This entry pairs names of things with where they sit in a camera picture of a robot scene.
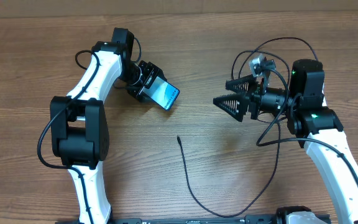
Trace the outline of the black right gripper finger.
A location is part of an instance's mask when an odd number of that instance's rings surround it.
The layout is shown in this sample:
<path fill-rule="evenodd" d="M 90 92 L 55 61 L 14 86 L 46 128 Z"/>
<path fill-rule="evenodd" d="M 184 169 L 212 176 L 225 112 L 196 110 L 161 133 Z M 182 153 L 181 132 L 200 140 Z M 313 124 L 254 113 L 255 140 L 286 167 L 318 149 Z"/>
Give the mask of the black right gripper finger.
<path fill-rule="evenodd" d="M 249 106 L 249 97 L 245 93 L 219 96 L 213 99 L 213 104 L 225 111 L 238 122 L 242 122 Z"/>
<path fill-rule="evenodd" d="M 234 93 L 253 92 L 257 89 L 257 80 L 253 75 L 247 75 L 242 78 L 227 81 L 225 88 Z"/>

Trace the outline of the blue Samsung Galaxy smartphone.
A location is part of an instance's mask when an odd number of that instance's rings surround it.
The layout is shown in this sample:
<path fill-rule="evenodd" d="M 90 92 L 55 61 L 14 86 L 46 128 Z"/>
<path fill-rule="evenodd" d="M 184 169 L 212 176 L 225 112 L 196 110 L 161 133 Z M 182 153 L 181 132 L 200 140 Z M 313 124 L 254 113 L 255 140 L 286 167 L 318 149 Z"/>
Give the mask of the blue Samsung Galaxy smartphone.
<path fill-rule="evenodd" d="M 160 77 L 156 77 L 149 87 L 143 87 L 142 93 L 151 98 L 163 109 L 170 110 L 179 96 L 180 91 L 169 82 L 166 82 Z"/>

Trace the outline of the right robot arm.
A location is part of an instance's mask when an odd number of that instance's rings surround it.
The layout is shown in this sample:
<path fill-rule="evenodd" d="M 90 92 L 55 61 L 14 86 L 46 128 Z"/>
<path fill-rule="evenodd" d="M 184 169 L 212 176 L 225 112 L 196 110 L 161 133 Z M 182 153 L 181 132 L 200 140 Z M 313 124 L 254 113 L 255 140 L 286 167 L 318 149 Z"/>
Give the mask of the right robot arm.
<path fill-rule="evenodd" d="M 251 75 L 226 82 L 230 95 L 213 103 L 234 119 L 246 113 L 282 114 L 292 141 L 299 143 L 317 167 L 334 205 L 339 223 L 358 223 L 358 165 L 347 143 L 344 126 L 325 101 L 321 62 L 300 59 L 293 63 L 290 81 L 282 89 L 269 86 L 275 62 L 264 56 L 250 62 Z"/>

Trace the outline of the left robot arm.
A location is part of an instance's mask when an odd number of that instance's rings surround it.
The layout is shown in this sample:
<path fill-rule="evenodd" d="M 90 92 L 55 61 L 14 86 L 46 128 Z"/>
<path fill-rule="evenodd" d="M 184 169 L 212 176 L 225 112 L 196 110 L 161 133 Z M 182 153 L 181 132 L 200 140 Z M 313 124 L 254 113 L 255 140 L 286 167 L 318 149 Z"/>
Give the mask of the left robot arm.
<path fill-rule="evenodd" d="M 99 41 L 88 53 L 91 61 L 85 74 L 66 96 L 50 102 L 52 152 L 71 175 L 80 207 L 77 223 L 112 223 L 103 162 L 109 151 L 109 128 L 104 103 L 117 80 L 139 102 L 163 104 L 164 93 L 153 90 L 165 82 L 161 70 L 151 63 L 132 59 L 135 35 L 125 28 L 115 28 L 109 42 Z"/>

